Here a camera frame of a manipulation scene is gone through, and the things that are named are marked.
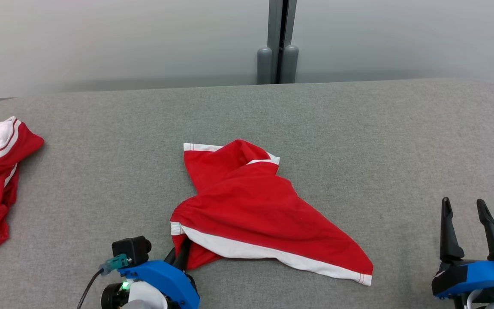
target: gray table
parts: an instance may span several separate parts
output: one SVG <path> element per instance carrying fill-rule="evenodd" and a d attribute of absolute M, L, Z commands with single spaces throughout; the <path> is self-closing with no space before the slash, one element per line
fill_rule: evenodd
<path fill-rule="evenodd" d="M 55 94 L 0 102 L 45 146 L 22 162 L 0 247 L 0 308 L 72 308 L 111 255 L 145 235 L 172 246 L 172 210 L 196 192 L 182 143 L 245 139 L 372 260 L 373 285 L 220 260 L 191 274 L 202 309 L 452 308 L 431 295 L 443 196 L 467 258 L 487 255 L 476 199 L 494 215 L 494 85 L 408 80 Z M 98 279 L 84 307 L 118 276 Z"/>

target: gray fabric surface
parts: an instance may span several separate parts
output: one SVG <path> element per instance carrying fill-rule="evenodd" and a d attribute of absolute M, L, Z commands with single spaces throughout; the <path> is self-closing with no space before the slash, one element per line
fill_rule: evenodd
<path fill-rule="evenodd" d="M 494 85 L 408 80 L 56 94 L 0 102 L 45 146 L 23 161 L 0 247 L 0 308 L 72 308 L 112 241 L 172 246 L 172 210 L 196 192 L 182 143 L 245 139 L 372 260 L 373 285 L 272 260 L 191 274 L 202 309 L 449 308 L 431 295 L 443 196 L 467 258 L 484 259 L 476 199 L 494 215 Z M 84 307 L 99 308 L 106 276 Z"/>

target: teal connector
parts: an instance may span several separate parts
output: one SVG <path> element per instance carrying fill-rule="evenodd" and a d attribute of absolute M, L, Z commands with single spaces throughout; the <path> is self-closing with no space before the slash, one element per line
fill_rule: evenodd
<path fill-rule="evenodd" d="M 99 270 L 102 270 L 101 275 L 107 275 L 112 272 L 112 270 L 117 270 L 119 268 L 123 268 L 128 266 L 130 259 L 127 258 L 127 255 L 120 254 L 118 256 L 114 256 L 113 258 L 108 259 L 104 264 L 100 264 L 98 267 Z"/>

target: cabinet door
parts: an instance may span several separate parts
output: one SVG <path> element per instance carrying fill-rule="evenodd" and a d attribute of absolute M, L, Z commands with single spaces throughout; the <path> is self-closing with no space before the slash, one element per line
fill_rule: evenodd
<path fill-rule="evenodd" d="M 0 97 L 256 83 L 265 0 L 0 0 Z"/>
<path fill-rule="evenodd" d="M 297 0 L 296 82 L 494 82 L 494 0 Z"/>

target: black cable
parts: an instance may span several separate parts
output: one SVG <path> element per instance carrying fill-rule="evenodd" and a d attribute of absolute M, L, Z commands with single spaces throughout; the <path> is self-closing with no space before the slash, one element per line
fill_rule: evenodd
<path fill-rule="evenodd" d="M 79 304 L 77 305 L 77 309 L 81 309 L 81 305 L 83 305 L 83 301 L 85 300 L 85 297 L 87 296 L 87 293 L 89 292 L 90 286 L 93 285 L 94 280 L 98 277 L 98 275 L 102 274 L 104 270 L 101 268 L 94 274 L 94 276 L 90 279 L 89 284 L 85 288 L 85 291 L 83 292 L 83 295 L 81 295 L 81 299 L 79 300 Z"/>

